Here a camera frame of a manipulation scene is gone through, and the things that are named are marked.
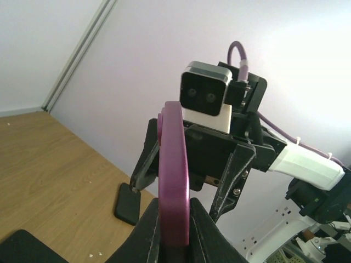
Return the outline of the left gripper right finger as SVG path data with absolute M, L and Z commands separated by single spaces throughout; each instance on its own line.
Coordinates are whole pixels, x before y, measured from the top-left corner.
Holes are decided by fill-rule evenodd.
M 197 198 L 190 200 L 188 262 L 246 263 L 247 260 L 221 234 Z

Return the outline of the purple phone from white case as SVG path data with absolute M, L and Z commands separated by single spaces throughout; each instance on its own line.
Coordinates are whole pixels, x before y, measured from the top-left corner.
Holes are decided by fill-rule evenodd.
M 158 213 L 165 247 L 189 245 L 189 174 L 182 107 L 167 101 L 158 114 Z

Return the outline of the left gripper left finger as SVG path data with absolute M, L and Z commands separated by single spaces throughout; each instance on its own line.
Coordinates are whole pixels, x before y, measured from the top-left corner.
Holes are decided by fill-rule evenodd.
M 124 243 L 107 263 L 156 263 L 162 261 L 158 198 L 154 198 Z

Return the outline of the black phone from blue case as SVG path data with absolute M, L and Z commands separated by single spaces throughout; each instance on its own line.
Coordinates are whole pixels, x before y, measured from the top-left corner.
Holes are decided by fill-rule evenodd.
M 1 262 L 65 263 L 64 258 L 26 230 L 17 230 L 1 242 Z

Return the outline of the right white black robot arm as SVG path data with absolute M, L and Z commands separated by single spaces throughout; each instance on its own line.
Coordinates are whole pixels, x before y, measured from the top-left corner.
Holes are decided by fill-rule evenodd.
M 294 238 L 306 260 L 322 262 L 336 238 L 302 241 L 298 234 L 336 221 L 350 201 L 350 170 L 271 123 L 258 112 L 266 80 L 225 63 L 191 62 L 179 101 L 149 122 L 131 189 L 159 180 L 166 246 L 188 245 L 195 262 L 263 262 Z M 233 210 L 251 169 L 292 177 L 280 209 L 239 250 L 215 224 Z

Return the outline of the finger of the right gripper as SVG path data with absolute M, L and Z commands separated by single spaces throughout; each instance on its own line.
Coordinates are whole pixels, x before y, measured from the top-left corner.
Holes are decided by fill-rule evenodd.
M 158 152 L 157 139 L 152 135 L 147 135 L 144 141 L 144 148 L 131 175 L 130 188 L 133 192 L 141 191 L 155 181 L 157 172 L 151 167 Z
M 255 147 L 248 144 L 236 145 L 234 152 L 229 154 L 210 208 L 214 222 L 236 207 L 255 157 Z

